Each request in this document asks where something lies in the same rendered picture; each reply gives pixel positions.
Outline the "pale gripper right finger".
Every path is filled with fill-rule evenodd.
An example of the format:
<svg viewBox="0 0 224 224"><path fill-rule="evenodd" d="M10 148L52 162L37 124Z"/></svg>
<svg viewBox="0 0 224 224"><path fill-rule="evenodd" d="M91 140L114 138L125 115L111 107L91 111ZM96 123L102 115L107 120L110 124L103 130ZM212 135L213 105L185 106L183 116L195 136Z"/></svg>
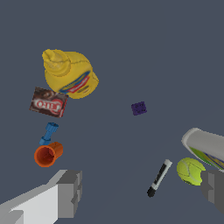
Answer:
<svg viewBox="0 0 224 224"><path fill-rule="evenodd" d="M203 171L200 190L203 196L224 214L224 172L218 170Z"/></svg>

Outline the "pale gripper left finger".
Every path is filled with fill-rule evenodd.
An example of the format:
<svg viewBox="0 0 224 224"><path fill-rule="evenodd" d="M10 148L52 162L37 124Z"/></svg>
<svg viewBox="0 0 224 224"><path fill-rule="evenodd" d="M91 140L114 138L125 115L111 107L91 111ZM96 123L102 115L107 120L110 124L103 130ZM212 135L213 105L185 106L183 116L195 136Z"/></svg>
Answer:
<svg viewBox="0 0 224 224"><path fill-rule="evenodd" d="M45 185L0 205L0 224L54 224L73 218L82 195L82 171L59 170Z"/></svg>

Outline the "yellow-green tennis ball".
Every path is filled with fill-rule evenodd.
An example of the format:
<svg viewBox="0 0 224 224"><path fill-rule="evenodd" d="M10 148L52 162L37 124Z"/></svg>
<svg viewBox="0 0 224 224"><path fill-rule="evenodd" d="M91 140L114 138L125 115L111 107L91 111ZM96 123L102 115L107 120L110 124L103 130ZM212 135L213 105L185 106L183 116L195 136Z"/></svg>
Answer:
<svg viewBox="0 0 224 224"><path fill-rule="evenodd" d="M183 158L177 164L177 173L179 177L189 185L199 186L202 182L200 174L206 168L202 163L193 158Z"/></svg>

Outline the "orange plastic cup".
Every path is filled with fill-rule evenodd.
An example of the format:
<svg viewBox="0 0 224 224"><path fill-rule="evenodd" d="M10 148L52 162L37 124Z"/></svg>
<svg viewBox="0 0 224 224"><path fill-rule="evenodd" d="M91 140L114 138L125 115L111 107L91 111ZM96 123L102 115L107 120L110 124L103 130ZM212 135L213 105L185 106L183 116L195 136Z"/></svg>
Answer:
<svg viewBox="0 0 224 224"><path fill-rule="evenodd" d="M50 167L62 154L62 144L54 142L39 146L34 153L34 160L40 167Z"/></svg>

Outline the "white bleach cleanser bottle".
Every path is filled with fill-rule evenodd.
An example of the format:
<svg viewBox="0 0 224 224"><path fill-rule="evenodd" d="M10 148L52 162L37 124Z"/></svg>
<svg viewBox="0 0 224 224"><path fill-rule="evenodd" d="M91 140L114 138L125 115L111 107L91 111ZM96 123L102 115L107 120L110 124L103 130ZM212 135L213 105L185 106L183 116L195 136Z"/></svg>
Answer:
<svg viewBox="0 0 224 224"><path fill-rule="evenodd" d="M181 142L196 158L224 172L224 136L192 128Z"/></svg>

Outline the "black and white marker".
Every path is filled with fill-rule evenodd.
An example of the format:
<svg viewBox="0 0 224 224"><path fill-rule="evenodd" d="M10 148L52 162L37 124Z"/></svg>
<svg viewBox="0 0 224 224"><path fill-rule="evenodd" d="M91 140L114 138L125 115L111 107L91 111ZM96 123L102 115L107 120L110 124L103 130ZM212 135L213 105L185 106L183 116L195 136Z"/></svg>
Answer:
<svg viewBox="0 0 224 224"><path fill-rule="evenodd" d="M159 185L161 184L163 178L165 177L171 166L172 162L169 159L166 159L163 165L161 166L156 178L152 182L149 190L147 191L147 194L150 198L155 195L156 190L158 189Z"/></svg>

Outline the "blue toy bolt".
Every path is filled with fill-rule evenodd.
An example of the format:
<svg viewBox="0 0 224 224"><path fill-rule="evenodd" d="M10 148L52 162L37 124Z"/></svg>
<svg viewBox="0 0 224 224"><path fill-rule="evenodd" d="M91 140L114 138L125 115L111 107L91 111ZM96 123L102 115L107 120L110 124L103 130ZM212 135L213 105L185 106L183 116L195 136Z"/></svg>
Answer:
<svg viewBox="0 0 224 224"><path fill-rule="evenodd" d="M46 133L39 140L39 144L40 145L48 145L51 142L51 136L52 136L53 132L56 132L58 127L59 127L59 125L57 123L49 122L45 127Z"/></svg>

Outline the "brown Jell-O pudding box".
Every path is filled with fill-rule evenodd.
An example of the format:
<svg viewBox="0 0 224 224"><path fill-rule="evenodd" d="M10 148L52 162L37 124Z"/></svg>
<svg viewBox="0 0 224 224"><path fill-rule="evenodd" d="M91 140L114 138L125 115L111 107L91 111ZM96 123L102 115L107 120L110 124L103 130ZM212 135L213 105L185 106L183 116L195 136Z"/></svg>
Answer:
<svg viewBox="0 0 224 224"><path fill-rule="evenodd" d="M29 110L61 118L67 105L67 98L66 94L57 93L42 87L35 87Z"/></svg>

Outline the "small purple block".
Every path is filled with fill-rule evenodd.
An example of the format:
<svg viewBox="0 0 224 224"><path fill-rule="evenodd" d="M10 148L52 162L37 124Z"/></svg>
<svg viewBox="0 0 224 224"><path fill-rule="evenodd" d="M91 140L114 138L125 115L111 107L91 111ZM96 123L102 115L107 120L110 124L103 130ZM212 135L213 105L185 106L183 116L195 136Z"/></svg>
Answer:
<svg viewBox="0 0 224 224"><path fill-rule="evenodd" d="M143 101L131 105L134 116L138 116L147 112L146 106Z"/></svg>

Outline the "yellow mustard bottle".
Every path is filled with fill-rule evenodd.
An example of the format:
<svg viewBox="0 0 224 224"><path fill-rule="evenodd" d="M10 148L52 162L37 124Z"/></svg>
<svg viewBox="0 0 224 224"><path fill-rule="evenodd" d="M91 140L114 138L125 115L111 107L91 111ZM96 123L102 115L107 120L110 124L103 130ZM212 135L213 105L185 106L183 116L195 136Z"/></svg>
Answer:
<svg viewBox="0 0 224 224"><path fill-rule="evenodd" d="M47 49L42 58L45 80L54 92L81 99L93 93L99 84L90 61L79 52Z"/></svg>

